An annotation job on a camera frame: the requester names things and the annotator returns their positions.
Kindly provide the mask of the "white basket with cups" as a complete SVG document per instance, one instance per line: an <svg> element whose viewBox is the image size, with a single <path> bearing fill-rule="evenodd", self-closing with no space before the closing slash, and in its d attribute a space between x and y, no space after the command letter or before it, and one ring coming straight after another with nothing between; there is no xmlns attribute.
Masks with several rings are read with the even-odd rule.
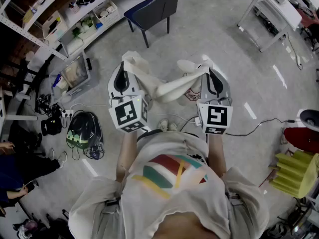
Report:
<svg viewBox="0 0 319 239"><path fill-rule="evenodd" d="M117 6L111 0L99 4L93 13L104 27L110 27L121 19Z"/></svg>

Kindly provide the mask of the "yellow ribbed foam block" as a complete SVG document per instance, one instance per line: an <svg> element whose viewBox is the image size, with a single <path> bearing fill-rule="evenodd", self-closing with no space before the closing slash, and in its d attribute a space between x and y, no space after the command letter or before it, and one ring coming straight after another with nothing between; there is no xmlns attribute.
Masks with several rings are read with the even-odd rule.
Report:
<svg viewBox="0 0 319 239"><path fill-rule="evenodd" d="M315 185L319 173L319 153L296 151L292 156L276 154L276 176L269 184L297 199L305 197Z"/></svg>

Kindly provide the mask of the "white pen holder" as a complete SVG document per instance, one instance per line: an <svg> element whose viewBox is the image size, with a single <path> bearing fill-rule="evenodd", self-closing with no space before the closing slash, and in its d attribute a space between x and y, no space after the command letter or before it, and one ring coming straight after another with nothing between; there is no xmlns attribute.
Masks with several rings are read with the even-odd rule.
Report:
<svg viewBox="0 0 319 239"><path fill-rule="evenodd" d="M68 4L68 8L73 13L77 13L80 10L79 5L77 4L77 0L71 0L71 2Z"/></svg>

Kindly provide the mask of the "person's left forearm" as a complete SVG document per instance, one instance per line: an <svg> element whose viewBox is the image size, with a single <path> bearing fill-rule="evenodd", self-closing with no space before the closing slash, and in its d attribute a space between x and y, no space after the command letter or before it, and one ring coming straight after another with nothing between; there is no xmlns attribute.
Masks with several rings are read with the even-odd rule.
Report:
<svg viewBox="0 0 319 239"><path fill-rule="evenodd" d="M137 132L125 133L121 145L120 155L117 162L116 181L122 182L126 173L136 159L137 152Z"/></svg>

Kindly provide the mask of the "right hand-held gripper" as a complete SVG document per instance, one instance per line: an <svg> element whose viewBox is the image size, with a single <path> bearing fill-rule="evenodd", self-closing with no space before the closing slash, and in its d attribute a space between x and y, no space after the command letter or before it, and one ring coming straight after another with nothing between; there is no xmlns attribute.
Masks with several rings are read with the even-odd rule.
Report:
<svg viewBox="0 0 319 239"><path fill-rule="evenodd" d="M213 68L202 75L200 99L196 103L202 132L223 135L231 124L232 98L228 82Z"/></svg>

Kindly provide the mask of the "red stool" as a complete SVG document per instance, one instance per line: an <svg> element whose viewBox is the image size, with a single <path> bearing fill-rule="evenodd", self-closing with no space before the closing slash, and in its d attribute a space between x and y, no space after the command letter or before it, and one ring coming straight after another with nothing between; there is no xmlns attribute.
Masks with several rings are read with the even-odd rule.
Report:
<svg viewBox="0 0 319 239"><path fill-rule="evenodd" d="M309 153L319 153L319 132L307 127L289 127L284 130L286 140L296 147Z"/></svg>

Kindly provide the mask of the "black headset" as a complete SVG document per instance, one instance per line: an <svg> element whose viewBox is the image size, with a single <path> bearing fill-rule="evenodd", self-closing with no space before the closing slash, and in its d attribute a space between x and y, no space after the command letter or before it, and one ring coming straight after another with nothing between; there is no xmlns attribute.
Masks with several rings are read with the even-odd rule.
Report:
<svg viewBox="0 0 319 239"><path fill-rule="evenodd" d="M60 117L50 117L41 121L41 132L43 136L56 135L62 131Z"/></svg>

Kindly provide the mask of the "white box with plants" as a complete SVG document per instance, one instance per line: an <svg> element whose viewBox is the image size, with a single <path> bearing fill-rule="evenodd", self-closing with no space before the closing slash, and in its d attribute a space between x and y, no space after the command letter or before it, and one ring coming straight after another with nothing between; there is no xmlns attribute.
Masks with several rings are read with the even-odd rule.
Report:
<svg viewBox="0 0 319 239"><path fill-rule="evenodd" d="M75 24L72 30L74 38L86 40L97 32L93 14L88 14Z"/></svg>

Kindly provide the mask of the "black helmet green trim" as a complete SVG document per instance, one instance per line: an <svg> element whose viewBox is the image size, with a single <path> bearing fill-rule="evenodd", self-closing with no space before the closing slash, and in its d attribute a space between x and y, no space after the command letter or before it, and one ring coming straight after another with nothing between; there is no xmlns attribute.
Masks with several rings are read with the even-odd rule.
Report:
<svg viewBox="0 0 319 239"><path fill-rule="evenodd" d="M97 116L84 111L75 114L67 131L66 142L82 150L102 144L103 135Z"/></svg>

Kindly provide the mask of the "white table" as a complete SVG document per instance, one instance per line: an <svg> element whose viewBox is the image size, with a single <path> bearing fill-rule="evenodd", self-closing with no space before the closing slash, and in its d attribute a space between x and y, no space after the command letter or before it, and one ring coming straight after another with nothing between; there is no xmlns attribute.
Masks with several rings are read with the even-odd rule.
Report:
<svg viewBox="0 0 319 239"><path fill-rule="evenodd" d="M297 9L288 1L278 3L276 0L252 0L240 21L237 23L241 27L248 14L253 8L257 8L277 29L278 33L267 43L260 46L259 51L264 52L281 37L288 37L289 31L296 31L301 23L302 17Z"/></svg>

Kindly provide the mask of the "dark blue grey chair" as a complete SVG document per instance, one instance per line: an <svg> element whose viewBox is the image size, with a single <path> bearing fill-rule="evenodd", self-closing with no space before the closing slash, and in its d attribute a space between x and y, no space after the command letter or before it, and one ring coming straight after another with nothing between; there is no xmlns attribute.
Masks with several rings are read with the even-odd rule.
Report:
<svg viewBox="0 0 319 239"><path fill-rule="evenodd" d="M146 31L166 20L167 33L170 31L170 17L177 11L178 0L145 0L124 13L131 31L133 25L141 30L146 47L149 47Z"/></svg>

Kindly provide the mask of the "grey round dish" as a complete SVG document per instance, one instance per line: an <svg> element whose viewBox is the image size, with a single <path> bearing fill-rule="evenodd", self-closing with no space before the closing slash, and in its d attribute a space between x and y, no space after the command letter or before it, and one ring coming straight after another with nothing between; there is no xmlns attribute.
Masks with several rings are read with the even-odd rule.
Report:
<svg viewBox="0 0 319 239"><path fill-rule="evenodd" d="M307 128L319 132L319 111L304 110L300 113L300 120Z"/></svg>

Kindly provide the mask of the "clear plastic storage bin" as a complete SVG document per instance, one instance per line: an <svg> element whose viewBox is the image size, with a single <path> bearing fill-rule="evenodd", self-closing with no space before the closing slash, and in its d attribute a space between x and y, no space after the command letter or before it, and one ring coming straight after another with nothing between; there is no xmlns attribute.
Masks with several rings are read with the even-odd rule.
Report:
<svg viewBox="0 0 319 239"><path fill-rule="evenodd" d="M68 103L87 90L91 80L90 60L81 52L49 74L51 97L54 103Z"/></svg>

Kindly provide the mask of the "person's white printed t-shirt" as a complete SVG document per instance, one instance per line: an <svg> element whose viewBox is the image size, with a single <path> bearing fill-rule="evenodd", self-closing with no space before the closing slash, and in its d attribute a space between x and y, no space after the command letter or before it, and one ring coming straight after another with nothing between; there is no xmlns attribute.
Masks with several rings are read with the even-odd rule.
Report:
<svg viewBox="0 0 319 239"><path fill-rule="evenodd" d="M75 239L259 239L269 222L260 189L238 168L220 178L208 141L178 131L137 135L122 182L95 177L69 213Z"/></svg>

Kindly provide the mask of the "white metal shelving unit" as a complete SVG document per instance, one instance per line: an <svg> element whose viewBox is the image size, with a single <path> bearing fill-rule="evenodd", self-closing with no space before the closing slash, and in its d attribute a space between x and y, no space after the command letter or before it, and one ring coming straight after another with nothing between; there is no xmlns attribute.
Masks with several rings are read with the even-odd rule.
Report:
<svg viewBox="0 0 319 239"><path fill-rule="evenodd" d="M19 35L27 38L33 42L41 51L46 51L63 61L77 56L85 48L87 48L94 40L96 40L102 33L110 27L104 27L102 23L96 18L93 9L106 0L95 0L93 3L85 4L82 0L77 0L80 10L73 13L68 4L71 0L34 0L30 1L29 10L25 13L22 25L18 25L10 20L5 15L5 9L12 0L5 0L0 6L0 22ZM124 13L133 8L137 4L145 0L111 0L118 8L121 19L124 18ZM58 11L64 18L68 30L63 36L54 43L49 43L43 38L42 25ZM97 32L91 37L83 40L83 45L78 48L74 53L69 55L66 50L66 45L74 38L72 30L75 24L88 14L93 14Z"/></svg>

